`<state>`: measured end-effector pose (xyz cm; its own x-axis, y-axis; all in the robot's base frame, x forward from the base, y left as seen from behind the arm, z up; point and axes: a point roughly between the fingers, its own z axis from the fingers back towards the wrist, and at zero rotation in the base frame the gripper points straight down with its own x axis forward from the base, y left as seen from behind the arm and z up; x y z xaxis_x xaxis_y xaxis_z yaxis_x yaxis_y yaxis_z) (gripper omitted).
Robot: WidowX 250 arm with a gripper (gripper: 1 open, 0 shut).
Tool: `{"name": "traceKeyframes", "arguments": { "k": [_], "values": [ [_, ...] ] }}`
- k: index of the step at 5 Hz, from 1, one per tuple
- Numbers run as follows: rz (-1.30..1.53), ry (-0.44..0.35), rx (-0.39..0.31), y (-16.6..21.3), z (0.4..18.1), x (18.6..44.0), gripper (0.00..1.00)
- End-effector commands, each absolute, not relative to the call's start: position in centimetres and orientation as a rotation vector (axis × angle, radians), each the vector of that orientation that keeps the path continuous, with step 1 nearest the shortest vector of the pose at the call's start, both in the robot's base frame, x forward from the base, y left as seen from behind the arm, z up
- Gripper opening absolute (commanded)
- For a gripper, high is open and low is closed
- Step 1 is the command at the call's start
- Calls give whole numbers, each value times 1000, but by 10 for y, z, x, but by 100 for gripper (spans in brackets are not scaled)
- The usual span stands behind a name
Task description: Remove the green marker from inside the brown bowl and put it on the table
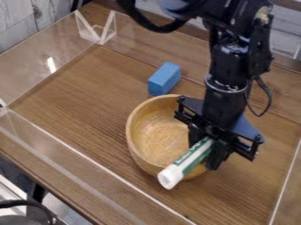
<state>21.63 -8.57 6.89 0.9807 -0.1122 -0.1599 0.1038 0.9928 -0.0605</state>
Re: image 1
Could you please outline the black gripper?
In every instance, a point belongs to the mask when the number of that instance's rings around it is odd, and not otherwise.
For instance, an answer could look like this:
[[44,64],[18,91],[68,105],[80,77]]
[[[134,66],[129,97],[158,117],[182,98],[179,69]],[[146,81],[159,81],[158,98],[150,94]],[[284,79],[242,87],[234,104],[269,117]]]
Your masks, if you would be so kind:
[[258,146],[265,142],[264,135],[241,114],[229,127],[210,122],[202,115],[205,102],[188,96],[177,97],[179,108],[174,117],[189,125],[189,144],[193,147],[205,137],[214,140],[206,168],[216,171],[232,153],[240,154],[249,161],[256,159]]

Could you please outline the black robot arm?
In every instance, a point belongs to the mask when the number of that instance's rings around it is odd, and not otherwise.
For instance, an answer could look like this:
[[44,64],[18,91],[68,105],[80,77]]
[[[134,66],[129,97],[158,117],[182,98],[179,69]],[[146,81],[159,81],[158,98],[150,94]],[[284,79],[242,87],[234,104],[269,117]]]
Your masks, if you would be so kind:
[[213,139],[205,159],[216,170],[232,153],[256,158],[264,135],[249,123],[245,111],[252,85],[272,91],[261,75],[270,70],[269,37],[274,15],[272,0],[161,0],[173,22],[155,25],[142,14],[135,0],[115,0],[133,20],[155,33],[171,33],[192,19],[201,18],[209,29],[210,66],[205,75],[204,99],[178,97],[175,118],[189,125],[189,142]]

